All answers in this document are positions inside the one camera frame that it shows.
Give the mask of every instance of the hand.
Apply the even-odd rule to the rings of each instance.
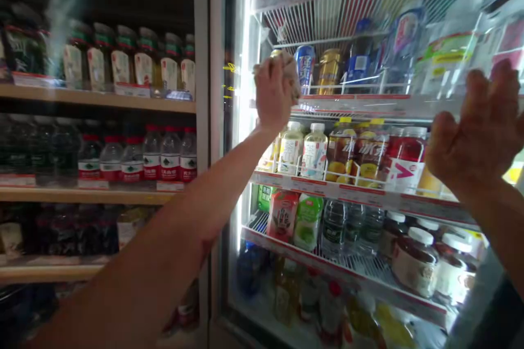
[[[467,76],[460,122],[449,112],[435,117],[426,165],[453,193],[500,181],[522,150],[524,114],[518,116],[517,76],[508,60],[495,65],[491,84],[473,70]]]
[[[269,57],[254,68],[257,85],[257,111],[260,127],[275,136],[282,131],[291,115],[294,81],[284,77],[282,56]]]

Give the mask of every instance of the beer can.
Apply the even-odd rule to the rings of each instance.
[[[315,66],[315,49],[311,45],[301,45],[295,52],[296,73],[299,76],[299,83],[302,94],[309,94],[311,76]]]
[[[340,62],[340,49],[328,49],[320,59],[319,86],[333,86],[338,84],[338,69]],[[335,93],[334,87],[321,87],[319,95],[330,95]]]

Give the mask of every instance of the white cap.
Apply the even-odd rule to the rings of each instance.
[[[388,211],[387,217],[399,224],[403,223],[406,220],[406,216],[402,213],[390,212]]]
[[[416,221],[416,223],[429,230],[438,230],[440,228],[440,225],[438,223],[433,222],[433,221],[428,221],[422,218],[419,218]]]
[[[445,233],[442,242],[460,252],[471,252],[471,244],[466,243],[463,238],[451,233]]]
[[[416,240],[419,243],[423,243],[425,245],[433,244],[433,236],[421,228],[409,228],[408,236],[410,236],[413,240]]]

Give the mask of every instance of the red bottle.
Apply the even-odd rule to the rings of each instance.
[[[406,127],[397,142],[391,143],[386,154],[386,191],[414,194],[424,170],[426,151],[424,127]]]

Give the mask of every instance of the blue can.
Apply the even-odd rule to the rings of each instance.
[[[315,66],[315,48],[311,45],[301,45],[295,52],[296,73],[299,75],[299,83],[302,94],[308,94]]]

